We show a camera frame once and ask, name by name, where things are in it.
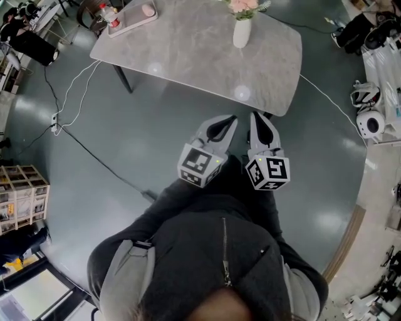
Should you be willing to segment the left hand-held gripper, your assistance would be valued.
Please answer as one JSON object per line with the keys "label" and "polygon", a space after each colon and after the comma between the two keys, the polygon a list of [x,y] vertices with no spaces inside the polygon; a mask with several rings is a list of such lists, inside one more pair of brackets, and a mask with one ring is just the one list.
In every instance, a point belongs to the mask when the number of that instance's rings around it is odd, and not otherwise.
{"label": "left hand-held gripper", "polygon": [[203,122],[184,145],[177,164],[178,177],[204,188],[222,170],[237,128],[235,115],[220,115]]}

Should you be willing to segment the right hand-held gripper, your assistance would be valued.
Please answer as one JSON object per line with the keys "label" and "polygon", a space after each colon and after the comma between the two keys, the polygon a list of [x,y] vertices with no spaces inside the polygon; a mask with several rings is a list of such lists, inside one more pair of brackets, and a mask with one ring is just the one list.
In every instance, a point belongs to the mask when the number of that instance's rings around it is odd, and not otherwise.
{"label": "right hand-held gripper", "polygon": [[270,119],[259,112],[250,117],[246,173],[255,190],[275,191],[290,181],[289,159],[280,147],[279,134]]}

